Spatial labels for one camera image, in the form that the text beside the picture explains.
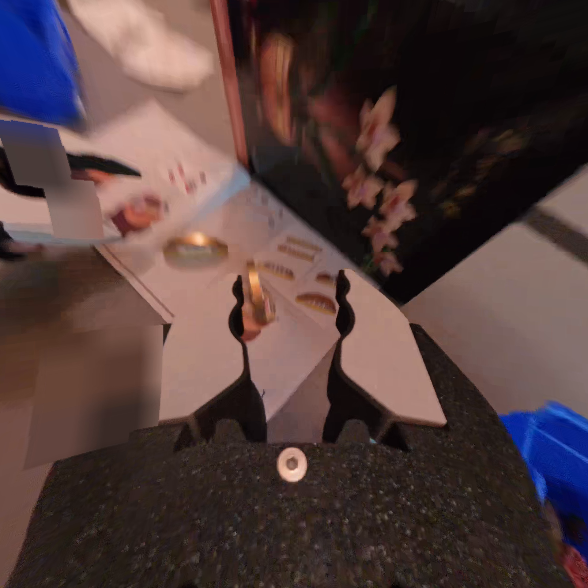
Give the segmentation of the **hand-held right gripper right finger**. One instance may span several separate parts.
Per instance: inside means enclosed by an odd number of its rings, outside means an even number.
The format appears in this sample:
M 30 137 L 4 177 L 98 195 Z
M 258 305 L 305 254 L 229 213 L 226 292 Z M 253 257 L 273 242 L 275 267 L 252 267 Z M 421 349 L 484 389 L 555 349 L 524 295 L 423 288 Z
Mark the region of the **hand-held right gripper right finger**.
M 336 281 L 339 339 L 327 377 L 329 410 L 322 441 L 334 443 L 348 422 L 368 440 L 408 450 L 401 424 L 443 429 L 447 418 L 404 314 L 360 274 Z

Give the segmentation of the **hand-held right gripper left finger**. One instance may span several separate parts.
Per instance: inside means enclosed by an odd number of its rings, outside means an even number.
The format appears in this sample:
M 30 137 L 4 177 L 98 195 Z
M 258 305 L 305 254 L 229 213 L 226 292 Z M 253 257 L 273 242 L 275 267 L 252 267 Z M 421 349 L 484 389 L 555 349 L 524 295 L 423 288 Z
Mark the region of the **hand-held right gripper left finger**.
M 209 441 L 220 421 L 231 420 L 247 441 L 267 442 L 266 412 L 242 340 L 244 301 L 237 274 L 181 300 L 164 344 L 161 422 L 185 422 Z

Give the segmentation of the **brick pot model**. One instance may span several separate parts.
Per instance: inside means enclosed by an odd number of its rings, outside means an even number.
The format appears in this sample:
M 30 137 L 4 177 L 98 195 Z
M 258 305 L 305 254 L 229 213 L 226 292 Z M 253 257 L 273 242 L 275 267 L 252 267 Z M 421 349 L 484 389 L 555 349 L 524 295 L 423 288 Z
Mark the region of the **brick pot model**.
M 107 219 L 125 238 L 133 233 L 144 232 L 165 219 L 169 204 L 155 194 L 142 194 L 130 198 Z

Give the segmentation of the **white paper sheet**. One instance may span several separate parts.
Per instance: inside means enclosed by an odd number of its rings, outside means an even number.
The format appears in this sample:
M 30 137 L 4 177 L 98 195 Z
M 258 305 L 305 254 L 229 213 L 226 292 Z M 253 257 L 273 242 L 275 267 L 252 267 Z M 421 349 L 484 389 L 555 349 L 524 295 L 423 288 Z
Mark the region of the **white paper sheet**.
M 142 1 L 68 1 L 73 17 L 133 80 L 185 93 L 214 74 L 212 53 Z

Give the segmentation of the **white instruction booklet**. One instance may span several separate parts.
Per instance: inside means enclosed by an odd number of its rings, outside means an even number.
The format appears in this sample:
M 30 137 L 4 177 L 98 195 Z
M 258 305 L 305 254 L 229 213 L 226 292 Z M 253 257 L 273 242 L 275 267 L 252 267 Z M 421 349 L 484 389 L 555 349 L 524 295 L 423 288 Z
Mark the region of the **white instruction booklet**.
M 114 158 L 142 174 L 101 187 L 103 212 L 148 190 L 171 200 L 172 210 L 153 229 L 97 247 L 143 298 L 138 310 L 107 294 L 114 283 L 106 278 L 114 274 L 99 274 L 92 251 L 52 246 L 48 261 L 1 262 L 1 385 L 11 397 L 32 395 L 32 370 L 53 336 L 140 324 L 146 304 L 171 324 L 184 297 L 226 275 L 240 275 L 247 260 L 289 262 L 295 286 L 313 270 L 353 268 L 235 160 L 191 134 L 156 101 L 131 109 L 92 136 L 54 128 L 67 151 Z M 162 249 L 190 232 L 226 243 L 228 259 L 208 269 L 170 267 Z

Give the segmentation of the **black flower print box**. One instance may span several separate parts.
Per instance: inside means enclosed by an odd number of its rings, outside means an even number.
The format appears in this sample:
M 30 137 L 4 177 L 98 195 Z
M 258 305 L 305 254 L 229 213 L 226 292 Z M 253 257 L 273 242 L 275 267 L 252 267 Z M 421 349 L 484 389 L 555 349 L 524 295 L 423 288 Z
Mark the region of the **black flower print box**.
M 210 1 L 238 158 L 396 302 L 587 165 L 587 1 Z

